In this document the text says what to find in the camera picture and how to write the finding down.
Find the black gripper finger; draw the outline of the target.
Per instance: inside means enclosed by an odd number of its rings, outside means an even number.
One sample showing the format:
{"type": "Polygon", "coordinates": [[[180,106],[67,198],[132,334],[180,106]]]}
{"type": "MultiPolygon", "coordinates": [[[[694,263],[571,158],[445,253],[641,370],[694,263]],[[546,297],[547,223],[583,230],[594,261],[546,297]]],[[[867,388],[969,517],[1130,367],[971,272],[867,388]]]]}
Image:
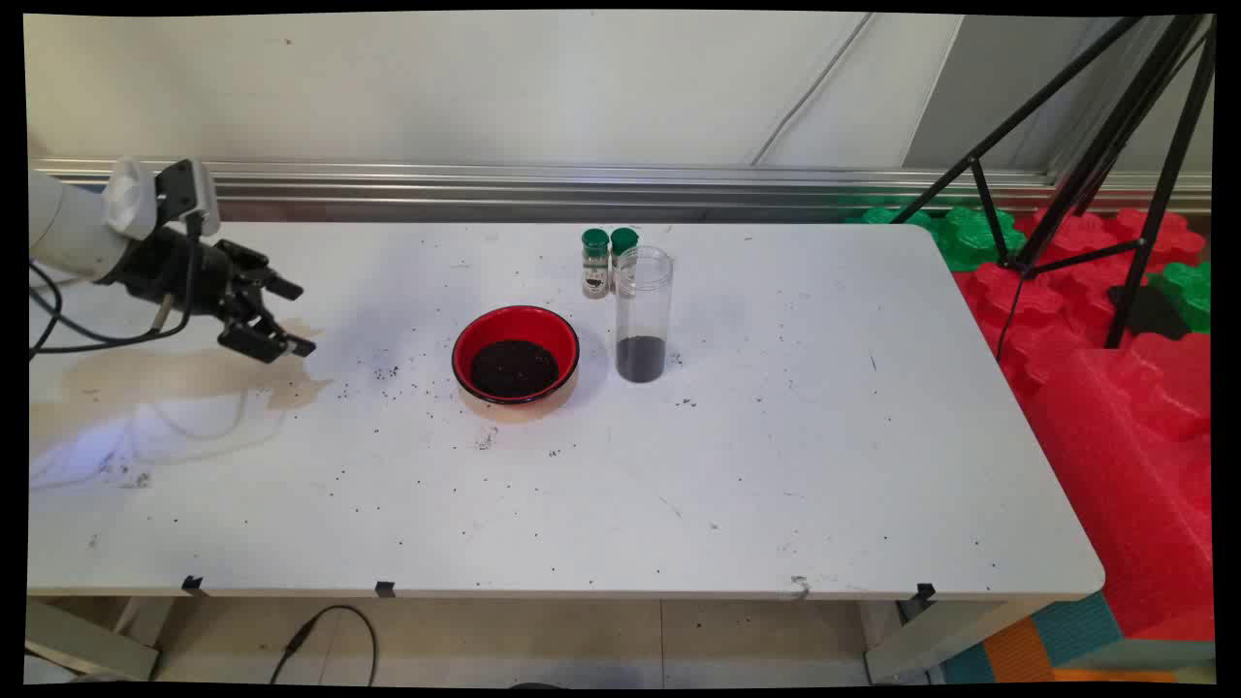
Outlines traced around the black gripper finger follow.
{"type": "Polygon", "coordinates": [[[307,337],[284,332],[266,307],[262,289],[235,289],[217,304],[222,330],[217,343],[241,355],[271,364],[284,355],[309,356],[316,344],[307,337]]]}
{"type": "Polygon", "coordinates": [[[297,301],[304,293],[302,284],[288,281],[271,268],[271,258],[267,255],[244,247],[243,243],[231,243],[231,265],[235,278],[240,282],[271,291],[284,301],[297,301]]]}

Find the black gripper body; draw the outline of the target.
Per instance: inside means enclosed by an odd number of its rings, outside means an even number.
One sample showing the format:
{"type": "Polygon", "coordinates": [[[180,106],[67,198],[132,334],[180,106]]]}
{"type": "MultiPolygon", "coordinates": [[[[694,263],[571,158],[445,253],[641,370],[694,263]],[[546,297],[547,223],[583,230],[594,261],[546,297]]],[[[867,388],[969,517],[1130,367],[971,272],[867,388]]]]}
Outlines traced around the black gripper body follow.
{"type": "Polygon", "coordinates": [[[134,298],[161,303],[172,296],[177,312],[220,320],[253,320],[263,308],[262,289],[251,277],[263,255],[221,238],[195,243],[186,233],[161,227],[129,242],[122,260],[99,284],[120,284],[134,298]]]}

